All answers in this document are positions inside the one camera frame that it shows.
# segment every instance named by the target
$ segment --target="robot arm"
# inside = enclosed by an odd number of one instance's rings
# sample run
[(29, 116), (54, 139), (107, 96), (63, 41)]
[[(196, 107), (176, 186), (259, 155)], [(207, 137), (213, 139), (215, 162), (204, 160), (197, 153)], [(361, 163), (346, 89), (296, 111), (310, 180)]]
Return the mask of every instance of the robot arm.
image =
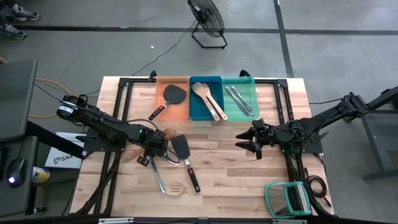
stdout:
[(351, 121), (360, 118), (367, 113), (370, 108), (359, 95), (349, 93), (334, 107), (313, 116), (312, 118), (302, 118), (289, 121), (286, 124), (273, 126), (264, 123), (262, 119), (253, 121), (248, 131), (236, 136), (238, 139), (248, 141), (237, 142), (236, 145), (256, 153), (257, 159), (262, 158), (261, 148), (263, 146), (280, 145), (291, 151), (301, 147), (305, 143), (316, 144), (328, 133), (319, 135), (319, 131), (339, 119)]
[(116, 147), (124, 147), (126, 141), (145, 149), (138, 162), (144, 166), (149, 164), (147, 156), (162, 156), (168, 145), (165, 134), (152, 130), (141, 124), (129, 124), (120, 121), (95, 106), (88, 105), (82, 97), (64, 96), (57, 110), (60, 118), (71, 122), (81, 122), (94, 130), (96, 136), (88, 136), (85, 141), (101, 141), (105, 143), (105, 151)]

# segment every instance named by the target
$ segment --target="sneaker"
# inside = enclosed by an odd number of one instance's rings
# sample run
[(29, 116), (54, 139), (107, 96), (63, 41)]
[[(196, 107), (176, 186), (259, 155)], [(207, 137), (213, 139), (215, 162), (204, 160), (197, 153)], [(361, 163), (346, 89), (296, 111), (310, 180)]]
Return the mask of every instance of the sneaker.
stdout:
[(40, 14), (36, 12), (30, 12), (23, 7), (18, 7), (19, 12), (12, 12), (15, 16), (15, 18), (19, 21), (26, 21), (27, 19), (30, 21), (36, 21), (40, 19)]
[(27, 34), (20, 31), (19, 29), (16, 29), (13, 27), (11, 24), (4, 24), (3, 26), (0, 26), (0, 29), (10, 37), (13, 37), (17, 40), (23, 40), (26, 38)]

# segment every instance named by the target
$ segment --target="electric fan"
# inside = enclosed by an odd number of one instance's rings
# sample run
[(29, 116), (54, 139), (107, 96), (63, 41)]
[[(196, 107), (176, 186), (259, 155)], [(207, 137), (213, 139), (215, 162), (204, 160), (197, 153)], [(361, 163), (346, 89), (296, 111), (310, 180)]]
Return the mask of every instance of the electric fan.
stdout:
[[(220, 15), (217, 7), (214, 5), (212, 0), (188, 0), (188, 4), (191, 7), (193, 15), (197, 19), (197, 24), (192, 31), (192, 38), (198, 42), (200, 47), (205, 49), (224, 49), (227, 46), (227, 42), (224, 37), (224, 22)], [(195, 37), (194, 33), (198, 30), (199, 24), (202, 28), (214, 38), (222, 37), (225, 45), (222, 46), (211, 46), (207, 47), (200, 43)]]

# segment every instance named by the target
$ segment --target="gray floor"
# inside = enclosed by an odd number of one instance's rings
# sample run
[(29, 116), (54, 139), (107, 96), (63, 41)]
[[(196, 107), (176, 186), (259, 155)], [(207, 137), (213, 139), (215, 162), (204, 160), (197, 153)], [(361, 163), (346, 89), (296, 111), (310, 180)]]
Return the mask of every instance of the gray floor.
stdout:
[[(33, 25), (179, 27), (194, 21), (185, 0), (37, 0), (20, 1), (42, 14)], [(272, 0), (214, 0), (227, 28), (278, 28)], [(397, 30), (398, 2), (393, 0), (280, 0), (286, 29)], [(105, 75), (130, 75), (167, 50), (182, 33), (28, 31), (26, 40), (0, 36), (0, 56), (8, 61), (36, 59), (37, 76), (60, 82), (72, 93), (97, 90)], [(207, 44), (219, 41), (198, 35)], [(286, 77), (279, 34), (227, 33), (225, 50), (204, 50), (187, 34), (173, 51), (138, 75), (238, 75), (246, 69), (256, 77)], [(288, 35), (294, 76), (304, 78), (310, 101), (342, 97), (350, 91), (366, 101), (398, 85), (398, 36)], [(57, 91), (46, 90), (61, 97)], [(30, 112), (52, 114), (57, 102), (34, 91)], [(329, 105), (314, 105), (313, 114)], [(52, 131), (80, 132), (58, 118), (33, 119)], [(360, 120), (337, 122), (323, 140), (328, 183), (334, 209), (345, 218), (398, 222), (398, 179), (364, 182), (377, 171)], [(43, 163), (48, 149), (42, 148)], [(63, 176), (75, 178), (77, 172)], [(60, 215), (74, 181), (40, 191), (42, 216)]]

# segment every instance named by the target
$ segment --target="wooden spoon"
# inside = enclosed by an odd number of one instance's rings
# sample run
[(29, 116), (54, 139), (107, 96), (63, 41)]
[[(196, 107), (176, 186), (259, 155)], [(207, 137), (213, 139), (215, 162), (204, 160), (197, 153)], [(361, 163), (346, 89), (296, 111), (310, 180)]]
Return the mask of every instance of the wooden spoon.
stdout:
[(228, 117), (224, 113), (223, 109), (218, 105), (218, 103), (214, 100), (214, 98), (211, 95), (210, 87), (206, 83), (202, 83), (203, 88), (205, 89), (205, 95), (207, 98), (210, 100), (210, 102), (213, 104), (213, 106), (216, 108), (217, 112), (220, 114), (223, 120), (228, 120)]
[(166, 194), (171, 196), (178, 196), (183, 194), (185, 186), (181, 183), (171, 183), (166, 186)]
[(205, 95), (205, 88), (203, 87), (203, 85), (201, 83), (195, 83), (191, 86), (191, 88), (193, 92), (195, 92), (198, 96), (200, 96), (200, 98), (203, 99), (214, 120), (219, 121), (220, 117), (217, 115), (216, 111), (213, 109), (210, 102), (207, 100), (207, 97)]
[[(172, 139), (174, 136), (177, 135), (177, 130), (175, 130), (174, 128), (166, 128), (164, 130), (164, 133), (166, 134), (165, 138)], [(130, 160), (137, 157), (138, 155), (140, 155), (143, 152), (144, 152), (143, 148), (139, 148), (139, 149), (135, 150), (134, 152), (125, 152), (122, 155), (122, 161), (129, 162)]]

